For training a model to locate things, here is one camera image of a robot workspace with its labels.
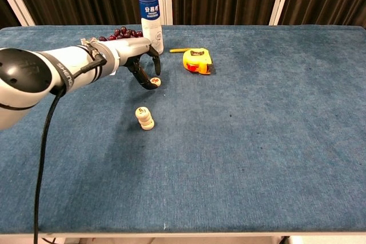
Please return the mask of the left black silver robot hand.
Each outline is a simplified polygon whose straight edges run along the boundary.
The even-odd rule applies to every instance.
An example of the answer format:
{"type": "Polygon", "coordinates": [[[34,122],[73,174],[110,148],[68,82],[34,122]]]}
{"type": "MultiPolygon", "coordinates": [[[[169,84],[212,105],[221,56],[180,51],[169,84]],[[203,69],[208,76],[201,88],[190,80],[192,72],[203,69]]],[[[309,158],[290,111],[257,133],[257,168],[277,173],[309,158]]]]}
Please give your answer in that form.
{"type": "Polygon", "coordinates": [[[150,81],[140,65],[140,58],[147,54],[152,58],[156,75],[161,73],[159,53],[152,46],[149,39],[140,37],[118,40],[116,51],[120,58],[119,66],[126,67],[144,89],[154,90],[158,88],[157,84],[150,81]]]}

